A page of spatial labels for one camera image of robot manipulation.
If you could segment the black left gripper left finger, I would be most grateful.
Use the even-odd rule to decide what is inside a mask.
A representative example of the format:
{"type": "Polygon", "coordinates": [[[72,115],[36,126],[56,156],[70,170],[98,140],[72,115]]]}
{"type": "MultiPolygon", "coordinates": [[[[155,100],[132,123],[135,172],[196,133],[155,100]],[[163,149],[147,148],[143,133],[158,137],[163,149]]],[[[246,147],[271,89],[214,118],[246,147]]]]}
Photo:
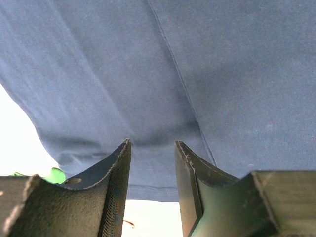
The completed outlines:
{"type": "Polygon", "coordinates": [[[3,237],[119,237],[131,162],[131,142],[62,184],[39,175],[0,179],[3,237]]]}

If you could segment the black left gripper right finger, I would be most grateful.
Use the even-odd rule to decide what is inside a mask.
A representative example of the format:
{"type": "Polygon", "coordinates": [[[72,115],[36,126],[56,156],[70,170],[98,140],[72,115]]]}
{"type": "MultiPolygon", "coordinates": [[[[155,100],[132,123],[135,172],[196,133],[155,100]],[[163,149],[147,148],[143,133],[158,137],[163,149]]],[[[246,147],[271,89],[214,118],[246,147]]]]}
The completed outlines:
{"type": "Polygon", "coordinates": [[[314,171],[252,171],[236,178],[175,143],[175,169],[186,237],[313,237],[314,171]]]}

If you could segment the navy blue t shirt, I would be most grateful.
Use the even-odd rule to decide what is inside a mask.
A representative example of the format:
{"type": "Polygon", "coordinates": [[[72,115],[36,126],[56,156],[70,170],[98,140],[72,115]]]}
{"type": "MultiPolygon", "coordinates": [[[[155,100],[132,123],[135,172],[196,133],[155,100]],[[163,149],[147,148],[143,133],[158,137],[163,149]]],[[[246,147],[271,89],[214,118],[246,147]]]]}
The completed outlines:
{"type": "Polygon", "coordinates": [[[67,177],[129,138],[129,199],[177,201],[175,141],[316,167],[313,0],[3,0],[0,82],[67,177]]]}

